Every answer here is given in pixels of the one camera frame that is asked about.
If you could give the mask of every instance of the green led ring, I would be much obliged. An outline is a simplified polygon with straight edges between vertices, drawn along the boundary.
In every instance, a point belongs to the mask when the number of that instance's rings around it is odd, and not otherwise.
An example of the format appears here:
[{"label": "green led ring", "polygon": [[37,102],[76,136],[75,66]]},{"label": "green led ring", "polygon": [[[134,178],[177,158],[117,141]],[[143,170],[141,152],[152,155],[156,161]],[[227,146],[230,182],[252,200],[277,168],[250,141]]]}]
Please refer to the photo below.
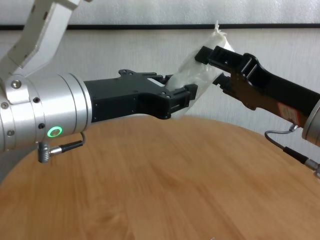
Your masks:
[{"label": "green led ring", "polygon": [[[59,133],[56,134],[56,135],[54,135],[54,136],[52,136],[52,132],[53,132],[53,131],[56,131],[56,130],[59,130]],[[47,136],[48,136],[49,138],[55,138],[55,137],[58,137],[60,134],[62,134],[62,132],[63,132],[62,127],[60,127],[60,126],[54,126],[54,127],[50,128],[50,130],[49,130],[48,133],[47,133]]]}]

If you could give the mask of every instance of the white plastic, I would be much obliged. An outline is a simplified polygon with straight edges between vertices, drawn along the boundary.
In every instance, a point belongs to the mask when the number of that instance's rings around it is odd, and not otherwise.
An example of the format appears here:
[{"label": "white plastic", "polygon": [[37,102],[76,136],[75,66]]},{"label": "white plastic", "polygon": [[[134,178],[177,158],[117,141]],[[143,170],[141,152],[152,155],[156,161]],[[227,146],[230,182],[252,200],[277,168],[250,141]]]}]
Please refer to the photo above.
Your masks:
[{"label": "white plastic", "polygon": [[219,25],[217,23],[209,39],[184,60],[183,64],[179,67],[178,72],[170,78],[165,86],[168,90],[172,91],[182,88],[188,84],[198,85],[195,100],[190,101],[189,107],[173,113],[173,118],[180,118],[184,115],[213,83],[213,81],[223,72],[217,67],[209,64],[205,65],[195,60],[195,56],[202,46],[206,46],[211,49],[219,46],[234,52],[233,48],[227,41],[226,33],[219,30]]}]

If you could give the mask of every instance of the sticker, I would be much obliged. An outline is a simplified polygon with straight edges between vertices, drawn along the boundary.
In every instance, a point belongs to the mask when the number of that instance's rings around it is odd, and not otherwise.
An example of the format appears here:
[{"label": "sticker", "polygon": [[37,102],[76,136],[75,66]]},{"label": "sticker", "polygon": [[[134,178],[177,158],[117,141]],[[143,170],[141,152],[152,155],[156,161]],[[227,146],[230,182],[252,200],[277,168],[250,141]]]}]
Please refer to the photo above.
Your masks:
[{"label": "sticker", "polygon": [[282,118],[296,124],[296,125],[300,125],[300,121],[299,121],[299,113],[297,110],[295,110],[292,107],[289,107],[287,105],[284,105],[281,102],[278,102],[278,108],[279,108],[279,113],[281,115]]}]

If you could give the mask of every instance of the silver cylindrical joint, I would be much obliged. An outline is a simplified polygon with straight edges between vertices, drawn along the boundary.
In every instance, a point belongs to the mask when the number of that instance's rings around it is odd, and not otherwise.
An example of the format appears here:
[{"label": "silver cylindrical joint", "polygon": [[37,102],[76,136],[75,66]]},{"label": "silver cylindrical joint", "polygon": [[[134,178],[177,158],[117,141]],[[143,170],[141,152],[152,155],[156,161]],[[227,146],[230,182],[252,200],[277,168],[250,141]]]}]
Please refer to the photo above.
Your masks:
[{"label": "silver cylindrical joint", "polygon": [[10,104],[0,89],[0,152],[80,133],[90,126],[91,100],[78,77],[31,78],[22,84],[27,85],[29,102]]},{"label": "silver cylindrical joint", "polygon": [[302,138],[320,147],[320,100],[303,127]]}]

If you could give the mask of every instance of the robotic arm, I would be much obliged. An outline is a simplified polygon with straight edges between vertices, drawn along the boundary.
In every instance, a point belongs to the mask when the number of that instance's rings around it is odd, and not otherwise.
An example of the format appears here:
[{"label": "robotic arm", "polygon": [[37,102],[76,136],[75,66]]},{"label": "robotic arm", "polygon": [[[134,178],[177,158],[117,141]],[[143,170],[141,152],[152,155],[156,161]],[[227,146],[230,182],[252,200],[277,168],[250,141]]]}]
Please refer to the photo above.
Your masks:
[{"label": "robotic arm", "polygon": [[[123,69],[120,77],[93,81],[82,81],[73,74],[28,78],[54,56],[79,3],[36,0],[20,40],[0,60],[0,152],[38,143],[38,159],[46,163],[52,155],[82,146],[83,131],[91,123],[132,114],[165,120],[195,99],[196,84],[169,91],[164,84],[171,76],[155,72]],[[213,79],[224,93],[252,110],[263,108],[292,122],[291,132],[304,127],[303,138],[320,146],[320,94],[267,72],[247,53],[242,56],[218,46],[203,47],[195,60],[231,73]],[[49,147],[52,138],[76,133],[83,139]],[[292,149],[283,150],[320,172],[311,159]]]},{"label": "robotic arm", "polygon": [[299,86],[266,71],[258,59],[245,53],[229,51],[216,46],[203,46],[195,56],[202,64],[210,64],[230,73],[223,73],[213,81],[223,92],[239,101],[247,108],[265,109],[292,123],[288,131],[266,131],[265,137],[302,164],[314,170],[320,178],[320,165],[308,157],[284,147],[272,140],[268,134],[289,134],[302,127],[302,138],[320,147],[320,94]]}]

